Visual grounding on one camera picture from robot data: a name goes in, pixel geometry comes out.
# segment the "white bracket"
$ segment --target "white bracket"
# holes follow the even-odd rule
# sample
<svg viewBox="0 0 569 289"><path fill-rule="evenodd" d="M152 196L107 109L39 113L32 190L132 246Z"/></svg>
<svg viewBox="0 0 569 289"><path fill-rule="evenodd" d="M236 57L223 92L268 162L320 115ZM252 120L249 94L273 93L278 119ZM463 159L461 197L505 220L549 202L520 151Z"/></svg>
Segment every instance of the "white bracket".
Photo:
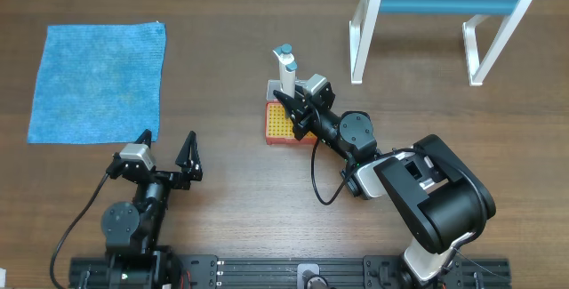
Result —
<svg viewBox="0 0 569 289"><path fill-rule="evenodd" d="M478 59L477 39L475 27L488 16L475 15L472 19L462 24L464 47L471 86L482 85L488 71L500 55L525 14L532 0L519 0L514 11L504 17L500 29L493 40L488 53L482 62ZM364 67L372 42L373 29L380 12L381 0L360 0L356 8L354 18L349 22L349 61L351 83L361 84L364 77Z"/></svg>
<svg viewBox="0 0 569 289"><path fill-rule="evenodd" d="M472 17L472 19L462 23L466 63L469 70L469 81L471 86L482 85L482 82L488 75L488 71L490 71L490 68L496 59L498 59L501 50L508 42L512 33L514 33L517 24L521 21L531 2L532 0L519 0L514 11L509 16L504 17L504 20L501 22L500 28L498 29L498 33L496 34L490 49L488 49L486 56L482 59L482 62L479 62L478 60L477 35L475 33L475 28L482 21L486 20L488 16L477 14Z"/></svg>

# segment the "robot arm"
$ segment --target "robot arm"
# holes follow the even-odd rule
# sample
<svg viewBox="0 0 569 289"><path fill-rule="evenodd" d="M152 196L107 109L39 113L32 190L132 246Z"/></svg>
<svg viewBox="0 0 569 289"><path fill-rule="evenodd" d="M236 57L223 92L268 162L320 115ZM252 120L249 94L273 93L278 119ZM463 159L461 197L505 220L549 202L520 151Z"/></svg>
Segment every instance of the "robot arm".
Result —
<svg viewBox="0 0 569 289"><path fill-rule="evenodd" d="M455 250L476 239L495 215L486 187L436 135L382 154L365 112L336 116L330 110L335 94L325 77L314 75L297 86L294 98L274 94L290 115L297 140L313 132L346 159L342 176L354 197L387 194L393 200L413 235L402 254L410 284L424 286L444 273ZM446 184L428 192L444 180Z"/></svg>

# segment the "blue cap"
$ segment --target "blue cap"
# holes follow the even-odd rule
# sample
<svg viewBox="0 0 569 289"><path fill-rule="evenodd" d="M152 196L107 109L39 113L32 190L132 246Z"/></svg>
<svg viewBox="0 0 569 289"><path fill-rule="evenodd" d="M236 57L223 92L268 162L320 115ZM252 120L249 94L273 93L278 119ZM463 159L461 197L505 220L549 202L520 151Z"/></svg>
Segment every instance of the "blue cap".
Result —
<svg viewBox="0 0 569 289"><path fill-rule="evenodd" d="M291 54L293 47L290 44L283 44L281 45L281 51L283 54Z"/></svg>
<svg viewBox="0 0 569 289"><path fill-rule="evenodd" d="M296 62L293 61L293 62L287 64L285 67L286 67L286 71L288 71L288 72L293 72L294 70L296 70L296 68L297 68L298 66L296 65Z"/></svg>

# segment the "wooden table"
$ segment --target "wooden table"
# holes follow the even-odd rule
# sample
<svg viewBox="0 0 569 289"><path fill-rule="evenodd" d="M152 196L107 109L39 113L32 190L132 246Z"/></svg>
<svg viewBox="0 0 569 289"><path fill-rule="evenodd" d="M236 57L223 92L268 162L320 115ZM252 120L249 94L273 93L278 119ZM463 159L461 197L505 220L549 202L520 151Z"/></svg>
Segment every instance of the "wooden table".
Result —
<svg viewBox="0 0 569 289"><path fill-rule="evenodd" d="M48 264L111 154L124 144L26 143L46 27L164 22L168 41L161 168L197 132L204 180L172 193L160 242L179 253L225 257L398 254L411 235L392 202L342 192L320 205L309 182L310 146L267 146L265 90L277 78L271 49L290 43L297 76L331 81L333 109L369 112L379 147L436 133L488 187L498 212L464 247L509 257L516 288L563 288L569 269L569 0L534 0L482 87L468 85L455 16L380 16L365 84L349 83L348 21L358 0L0 0L0 267L7 284L51 286ZM499 21L479 27L486 50ZM317 154L324 197L343 162ZM100 216L135 185L108 181L68 237L57 263L100 256Z"/></svg>

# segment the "brown tabletop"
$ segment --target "brown tabletop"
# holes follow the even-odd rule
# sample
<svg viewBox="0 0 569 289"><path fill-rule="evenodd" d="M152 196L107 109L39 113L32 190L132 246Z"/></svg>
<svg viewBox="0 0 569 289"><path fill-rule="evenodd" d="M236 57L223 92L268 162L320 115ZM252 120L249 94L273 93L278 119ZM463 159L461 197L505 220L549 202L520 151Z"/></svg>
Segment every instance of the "brown tabletop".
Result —
<svg viewBox="0 0 569 289"><path fill-rule="evenodd" d="M438 134L488 187L498 212L464 247L508 257L516 288L567 287L569 251L569 0L534 0L483 86L469 87L463 16L380 16L364 75L349 82L348 22L359 0L0 0L0 268L7 285L51 286L61 234L124 144L26 143L46 28L57 24L164 22L167 46L159 165L197 132L204 180L172 193L161 244L224 257L362 257L399 254L411 234L386 197L328 207L309 182L310 146L267 146L271 49L293 45L297 76L327 76L333 110L364 110L381 149ZM498 19L481 25L481 51ZM317 183L329 197L343 161L321 148ZM100 216L135 185L108 181L64 245L101 256Z"/></svg>

